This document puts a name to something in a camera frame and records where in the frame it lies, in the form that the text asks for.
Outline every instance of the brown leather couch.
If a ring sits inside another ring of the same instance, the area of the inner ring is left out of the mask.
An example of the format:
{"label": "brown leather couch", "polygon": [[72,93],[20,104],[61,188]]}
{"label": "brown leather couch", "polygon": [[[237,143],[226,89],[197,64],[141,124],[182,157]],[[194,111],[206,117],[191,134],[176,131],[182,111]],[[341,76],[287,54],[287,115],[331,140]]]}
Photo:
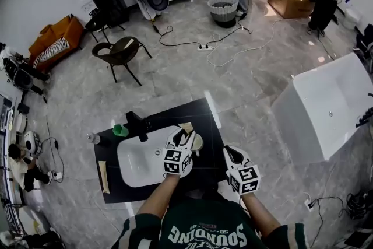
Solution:
{"label": "brown leather couch", "polygon": [[83,26],[80,24],[77,17],[69,15],[54,25],[47,25],[40,31],[40,34],[41,35],[29,48],[30,65],[33,65],[35,59],[61,37],[65,37],[70,46],[68,49],[61,51],[50,59],[37,64],[36,69],[38,71],[48,71],[57,61],[66,56],[66,54],[79,47],[79,41],[83,34]]}

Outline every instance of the green t-shirt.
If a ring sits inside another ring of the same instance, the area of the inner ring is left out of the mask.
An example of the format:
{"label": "green t-shirt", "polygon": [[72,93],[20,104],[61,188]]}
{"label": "green t-shirt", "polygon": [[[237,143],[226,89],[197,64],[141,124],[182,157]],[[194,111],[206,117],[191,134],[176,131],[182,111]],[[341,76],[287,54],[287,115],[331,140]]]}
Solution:
{"label": "green t-shirt", "polygon": [[169,209],[163,222],[150,214],[127,219],[112,247],[124,248],[307,249],[308,244],[301,223],[281,226],[260,239],[236,202],[190,199]]}

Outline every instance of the green cup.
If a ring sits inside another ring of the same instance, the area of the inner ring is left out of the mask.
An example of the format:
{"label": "green cup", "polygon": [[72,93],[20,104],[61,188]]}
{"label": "green cup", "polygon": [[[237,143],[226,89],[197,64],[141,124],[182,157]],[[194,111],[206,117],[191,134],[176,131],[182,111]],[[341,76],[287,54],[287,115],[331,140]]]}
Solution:
{"label": "green cup", "polygon": [[115,136],[127,137],[128,135],[128,129],[123,125],[115,125],[112,132]]}

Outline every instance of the black countertop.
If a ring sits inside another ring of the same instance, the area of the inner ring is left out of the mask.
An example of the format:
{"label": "black countertop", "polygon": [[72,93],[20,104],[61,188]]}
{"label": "black countertop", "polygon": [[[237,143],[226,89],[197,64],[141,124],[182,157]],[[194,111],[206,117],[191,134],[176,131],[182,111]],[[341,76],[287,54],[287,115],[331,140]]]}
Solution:
{"label": "black countertop", "polygon": [[[193,169],[186,177],[180,179],[176,192],[187,192],[197,188],[213,186],[225,179],[227,167],[223,155],[224,145],[206,99],[193,101],[151,115],[146,117],[146,119],[151,123],[149,132],[172,125],[191,122],[196,133],[203,139],[203,148],[199,152],[200,157],[196,157],[195,153],[193,153]],[[107,204],[145,200],[158,186],[158,184],[154,184],[132,188],[123,181],[119,167],[117,146],[121,141],[136,136],[131,133],[131,127],[128,124],[125,124],[125,126],[129,131],[127,137],[115,136],[112,129],[108,129],[98,133],[102,139],[107,141],[107,146],[94,146],[101,188],[102,181],[98,161],[106,161],[110,194],[103,193],[103,195]]]}

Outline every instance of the white sink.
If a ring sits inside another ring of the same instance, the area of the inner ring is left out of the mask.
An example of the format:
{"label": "white sink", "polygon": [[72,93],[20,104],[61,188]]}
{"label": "white sink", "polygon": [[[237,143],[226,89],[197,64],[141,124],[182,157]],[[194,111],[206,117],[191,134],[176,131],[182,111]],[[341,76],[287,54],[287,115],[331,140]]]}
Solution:
{"label": "white sink", "polygon": [[123,140],[117,148],[122,178],[130,187],[158,184],[164,180],[162,149],[167,137],[179,127],[171,126],[147,134],[148,140],[139,137]]}
{"label": "white sink", "polygon": [[329,160],[373,107],[373,84],[353,53],[294,77],[272,105],[294,164]]}

